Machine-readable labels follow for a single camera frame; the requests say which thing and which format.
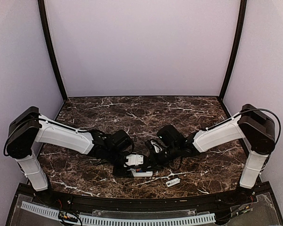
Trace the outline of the white remote control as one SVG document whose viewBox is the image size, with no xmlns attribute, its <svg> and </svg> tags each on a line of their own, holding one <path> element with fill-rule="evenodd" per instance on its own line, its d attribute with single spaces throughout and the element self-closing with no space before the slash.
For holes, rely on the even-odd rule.
<svg viewBox="0 0 283 226">
<path fill-rule="evenodd" d="M 131 172 L 134 178 L 149 178 L 153 176 L 152 171 L 142 170 L 142 172 L 136 172 L 135 169 L 131 169 Z"/>
</svg>

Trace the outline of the white battery cover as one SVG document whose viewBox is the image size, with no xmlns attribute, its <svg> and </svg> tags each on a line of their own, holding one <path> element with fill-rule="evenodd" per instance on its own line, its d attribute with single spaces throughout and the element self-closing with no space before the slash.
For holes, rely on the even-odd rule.
<svg viewBox="0 0 283 226">
<path fill-rule="evenodd" d="M 175 178 L 166 182 L 167 187 L 171 187 L 180 183 L 179 178 Z"/>
</svg>

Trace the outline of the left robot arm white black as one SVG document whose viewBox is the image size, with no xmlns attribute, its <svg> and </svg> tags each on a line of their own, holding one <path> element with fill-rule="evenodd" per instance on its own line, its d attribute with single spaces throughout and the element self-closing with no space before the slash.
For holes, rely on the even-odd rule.
<svg viewBox="0 0 283 226">
<path fill-rule="evenodd" d="M 105 160 L 121 169 L 138 163 L 137 156 L 132 153 L 133 141 L 124 130 L 111 134 L 99 129 L 73 128 L 40 114 L 39 108 L 31 106 L 10 123 L 3 154 L 16 160 L 33 189 L 39 192 L 39 198 L 47 205 L 57 202 L 57 194 L 50 190 L 49 179 L 33 153 L 35 144 L 56 146 Z"/>
</svg>

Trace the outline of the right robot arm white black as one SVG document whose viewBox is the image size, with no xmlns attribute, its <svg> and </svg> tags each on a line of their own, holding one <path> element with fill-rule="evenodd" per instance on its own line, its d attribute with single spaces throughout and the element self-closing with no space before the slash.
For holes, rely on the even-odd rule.
<svg viewBox="0 0 283 226">
<path fill-rule="evenodd" d="M 240 177 L 239 188 L 232 192 L 231 200 L 242 204 L 250 195 L 260 172 L 274 151 L 280 132 L 274 120 L 266 115 L 267 109 L 245 104 L 232 116 L 212 127 L 198 130 L 185 137 L 173 125 L 166 125 L 157 132 L 162 141 L 151 139 L 145 145 L 154 156 L 155 163 L 167 165 L 178 157 L 194 157 L 228 142 L 246 139 L 250 144 L 249 155 Z"/>
</svg>

